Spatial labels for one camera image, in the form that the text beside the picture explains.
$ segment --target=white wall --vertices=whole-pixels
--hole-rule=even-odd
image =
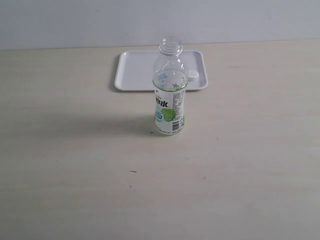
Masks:
[[[320,0],[0,0],[0,50],[320,38]]]

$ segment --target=bottle label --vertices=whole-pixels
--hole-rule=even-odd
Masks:
[[[155,125],[164,134],[175,134],[185,125],[184,98],[186,87],[177,91],[164,91],[154,87]]]

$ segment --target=bottle neck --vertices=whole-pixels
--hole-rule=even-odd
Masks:
[[[168,36],[162,39],[159,50],[166,57],[178,57],[182,52],[182,43],[177,37]]]

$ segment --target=barcode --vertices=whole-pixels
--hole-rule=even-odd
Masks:
[[[179,121],[175,121],[172,123],[172,131],[179,129]]]

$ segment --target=wooden table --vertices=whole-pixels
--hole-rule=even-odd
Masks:
[[[319,240],[320,40],[187,45],[186,125],[117,92],[119,54],[0,52],[0,239]]]

